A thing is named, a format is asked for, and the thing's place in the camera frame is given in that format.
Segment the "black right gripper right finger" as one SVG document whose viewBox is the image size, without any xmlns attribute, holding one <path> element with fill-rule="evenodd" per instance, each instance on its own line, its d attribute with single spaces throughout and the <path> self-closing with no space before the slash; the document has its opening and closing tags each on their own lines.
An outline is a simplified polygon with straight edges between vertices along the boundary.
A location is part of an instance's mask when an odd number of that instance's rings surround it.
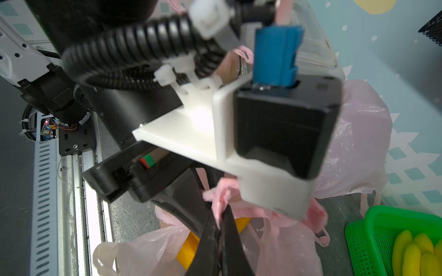
<svg viewBox="0 0 442 276">
<path fill-rule="evenodd" d="M 232 209 L 228 205 L 221 219 L 221 275 L 254 276 L 242 248 Z"/>
</svg>

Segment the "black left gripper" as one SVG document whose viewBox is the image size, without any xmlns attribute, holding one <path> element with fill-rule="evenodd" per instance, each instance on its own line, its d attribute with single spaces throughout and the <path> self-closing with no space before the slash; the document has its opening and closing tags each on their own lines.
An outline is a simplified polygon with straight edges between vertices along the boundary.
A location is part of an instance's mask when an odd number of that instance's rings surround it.
<svg viewBox="0 0 442 276">
<path fill-rule="evenodd" d="M 87 183 L 108 203 L 125 192 L 152 202 L 201 236 L 209 207 L 196 163 L 144 141 L 112 155 L 84 173 Z"/>
</svg>

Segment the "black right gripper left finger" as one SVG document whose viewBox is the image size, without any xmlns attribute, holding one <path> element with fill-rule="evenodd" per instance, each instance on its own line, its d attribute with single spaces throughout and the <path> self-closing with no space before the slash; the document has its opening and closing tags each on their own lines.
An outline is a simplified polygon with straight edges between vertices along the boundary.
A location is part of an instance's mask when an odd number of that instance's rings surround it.
<svg viewBox="0 0 442 276">
<path fill-rule="evenodd" d="M 186 272 L 187 276 L 218 276 L 221 272 L 221 230 L 212 210 L 208 211 L 206 223 L 195 257 Z"/>
</svg>

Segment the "orange banana bunch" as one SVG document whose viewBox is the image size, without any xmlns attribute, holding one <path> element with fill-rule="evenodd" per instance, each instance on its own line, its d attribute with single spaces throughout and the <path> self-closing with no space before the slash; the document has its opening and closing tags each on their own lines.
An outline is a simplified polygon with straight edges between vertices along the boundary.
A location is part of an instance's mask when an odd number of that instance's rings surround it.
<svg viewBox="0 0 442 276">
<path fill-rule="evenodd" d="M 236 218 L 235 222 L 238 233 L 241 233 L 250 223 L 250 221 L 251 218 L 249 217 Z M 190 265 L 193 262 L 193 259 L 198 250 L 199 242 L 200 239 L 193 232 L 190 232 L 182 248 L 177 254 L 177 260 L 181 263 L 186 271 L 189 269 Z"/>
</svg>

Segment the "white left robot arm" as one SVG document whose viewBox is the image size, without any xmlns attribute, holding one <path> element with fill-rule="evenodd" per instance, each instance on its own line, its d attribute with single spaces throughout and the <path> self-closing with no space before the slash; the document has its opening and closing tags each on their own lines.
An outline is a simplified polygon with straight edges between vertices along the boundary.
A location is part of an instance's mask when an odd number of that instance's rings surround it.
<svg viewBox="0 0 442 276">
<path fill-rule="evenodd" d="M 189 10 L 153 19 L 155 1 L 28 1 L 55 45 L 48 54 L 23 42 L 14 58 L 35 59 L 32 76 L 15 86 L 30 108 L 79 125 L 88 111 L 102 119 L 121 150 L 84 172 L 106 202 L 131 192 L 174 215 L 197 236 L 207 204 L 196 191 L 198 163 L 144 141 L 132 131 L 189 100 L 203 102 L 222 87 L 216 76 L 227 56 L 217 37 L 204 38 Z"/>
</svg>

